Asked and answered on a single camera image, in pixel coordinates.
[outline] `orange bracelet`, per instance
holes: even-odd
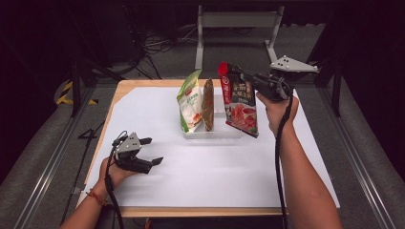
[[[103,205],[103,206],[106,206],[106,205],[107,205],[107,200],[101,200],[100,197],[93,191],[93,189],[90,189],[90,193],[87,193],[87,192],[86,192],[86,194],[87,194],[88,197],[96,198],[97,201],[98,201],[101,205]]]

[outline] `person's right arm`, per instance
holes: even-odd
[[[266,106],[269,128],[276,135],[288,102],[274,103],[261,94],[257,96]],[[280,158],[289,215],[294,228],[342,228],[333,198],[309,162],[295,133],[292,121],[298,104],[298,99],[294,97],[290,119],[281,137]]]

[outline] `red food package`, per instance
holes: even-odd
[[[231,66],[223,62],[218,68],[223,88],[226,124],[257,137],[259,132],[253,85],[244,81],[237,72],[233,72]]]

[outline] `brown food item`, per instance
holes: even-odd
[[[209,132],[214,127],[214,85],[212,79],[208,79],[203,86],[202,120],[205,129]]]

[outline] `dark floor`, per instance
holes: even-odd
[[[277,55],[285,54],[306,61],[322,29],[322,25],[282,27],[275,44]],[[258,73],[268,71],[269,62],[263,44],[266,34],[266,31],[261,30],[252,30],[247,34],[230,30],[209,33],[204,43],[202,78],[217,78],[216,69],[221,61],[238,64]],[[189,40],[169,52],[152,54],[152,58],[162,78],[185,78],[194,70],[195,51],[196,42]],[[141,62],[141,65],[156,76],[147,63]],[[124,76],[128,79],[146,78],[138,71]],[[339,214],[345,228],[405,228],[405,218],[402,217],[405,212],[405,184],[386,158],[347,86],[344,83],[342,87],[342,116],[336,118],[330,113],[329,101],[324,100],[324,95],[330,94],[330,87],[317,89],[312,83],[307,83],[309,80],[307,78],[297,83],[297,92],[332,176],[333,187],[341,204]],[[70,118],[72,105],[58,105],[58,109],[32,139],[0,187],[0,228],[57,228],[66,206],[69,207],[67,217],[71,214],[78,194],[72,195],[68,205],[70,193],[74,187],[83,188],[98,141],[98,138],[94,139],[84,155],[86,139],[78,137],[89,129],[95,130],[100,126],[109,110],[116,87],[117,82],[114,80],[99,78],[93,90],[82,89],[90,98],[98,99],[98,104],[86,105],[77,118]],[[55,98],[59,95],[60,90],[55,92]],[[75,122],[75,127],[66,135],[66,127],[72,122]],[[358,161],[353,162],[351,151],[348,150],[350,142],[341,135],[339,123],[346,128],[360,164]],[[38,197],[36,201],[31,201],[33,204],[30,206],[33,208],[24,211],[35,185],[49,168],[47,165],[56,154],[55,149],[60,148],[62,136],[69,138],[62,139],[66,143],[63,151],[59,152],[61,157],[56,160],[54,173],[48,176],[41,195],[33,196]],[[83,167],[78,171],[82,158]],[[372,193],[377,193],[378,196],[368,195],[368,189],[373,189]],[[126,219],[125,224],[127,228],[139,228],[143,221],[144,219]]]

